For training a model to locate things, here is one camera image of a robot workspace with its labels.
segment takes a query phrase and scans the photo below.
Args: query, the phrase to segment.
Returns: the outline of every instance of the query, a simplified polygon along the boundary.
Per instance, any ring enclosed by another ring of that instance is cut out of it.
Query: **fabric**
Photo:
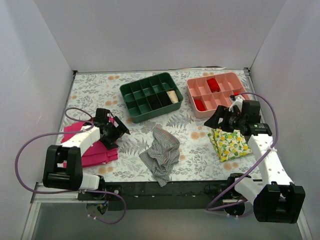
[[[216,92],[219,92],[220,91],[220,87],[216,81],[216,79],[213,77],[213,78],[210,78],[209,80],[206,81],[209,85],[209,88],[211,90],[212,93],[216,93]]]
[[[171,99],[171,102],[172,102],[173,104],[176,104],[177,102],[179,102],[178,96],[177,96],[175,90],[167,91],[166,93],[168,94],[168,96],[169,96],[169,98]]]
[[[64,128],[65,132],[74,132],[81,130],[83,122],[76,122],[70,126]],[[61,143],[64,143],[71,139],[75,134],[65,134]],[[102,142],[97,141],[93,146],[89,147],[87,151],[82,155],[82,167],[93,167],[101,164],[106,164],[110,161],[118,159],[118,150],[116,148],[108,150]]]
[[[221,129],[211,129],[208,137],[221,162],[252,153],[239,130],[230,133]]]
[[[139,157],[152,172],[160,187],[163,187],[170,181],[174,164],[179,162],[180,142],[171,133],[159,127],[153,129],[153,137],[152,146]]]
[[[201,100],[195,99],[194,103],[195,103],[196,109],[198,109],[200,112],[203,112],[206,110],[206,108]]]

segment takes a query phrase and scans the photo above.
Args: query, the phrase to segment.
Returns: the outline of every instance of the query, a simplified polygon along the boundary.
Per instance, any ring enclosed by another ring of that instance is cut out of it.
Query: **small red object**
[[[217,80],[213,77],[213,78],[210,78],[209,80],[206,81],[209,85],[209,88],[211,90],[212,93],[215,93],[215,92],[219,92],[220,91],[220,87],[217,83]]]
[[[194,103],[195,103],[196,109],[198,109],[200,112],[204,112],[206,110],[201,100],[195,99]]]

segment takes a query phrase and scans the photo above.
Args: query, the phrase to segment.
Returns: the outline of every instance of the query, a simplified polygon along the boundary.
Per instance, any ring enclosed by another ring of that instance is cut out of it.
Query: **pink cloth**
[[[80,131],[83,127],[83,122],[76,122],[70,126],[66,126],[64,128],[65,132],[74,132]],[[71,139],[74,134],[65,134],[61,143],[64,143]],[[106,164],[110,161],[118,159],[118,150],[114,148],[112,150],[108,150],[102,142],[96,141],[93,146],[89,147],[88,150],[83,154],[82,167],[92,167],[96,165]]]

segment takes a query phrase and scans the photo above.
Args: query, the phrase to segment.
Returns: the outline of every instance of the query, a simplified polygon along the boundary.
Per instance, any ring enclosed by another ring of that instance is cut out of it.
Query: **floral tablecloth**
[[[67,103],[68,107],[78,107],[95,115],[96,108],[106,108],[118,116],[129,128],[131,135],[125,134],[118,141],[118,160],[108,164],[84,168],[85,173],[104,176],[107,182],[144,182],[154,181],[151,172],[140,160],[139,153],[148,149],[153,141],[154,127],[163,128],[180,141],[179,164],[171,173],[172,181],[226,180],[231,173],[244,173],[256,161],[252,154],[221,163],[204,126],[205,119],[197,119],[187,96],[186,81],[191,78],[213,74],[234,72],[241,79],[244,87],[250,91],[249,83],[242,70],[177,70],[168,71],[183,94],[184,100],[177,111],[133,123],[120,93],[120,86],[143,79],[160,72],[100,73],[77,74]],[[77,119],[88,117],[79,111],[70,110],[69,114]],[[71,125],[72,120],[63,118],[61,129]],[[251,174],[261,178],[259,169]]]

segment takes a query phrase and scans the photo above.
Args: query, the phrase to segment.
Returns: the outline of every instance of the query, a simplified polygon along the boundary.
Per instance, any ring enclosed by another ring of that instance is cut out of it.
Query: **gray floor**
[[[119,216],[120,212],[105,215]],[[300,240],[296,224],[235,219],[204,210],[130,210],[116,225],[87,217],[83,203],[42,203],[33,240]]]

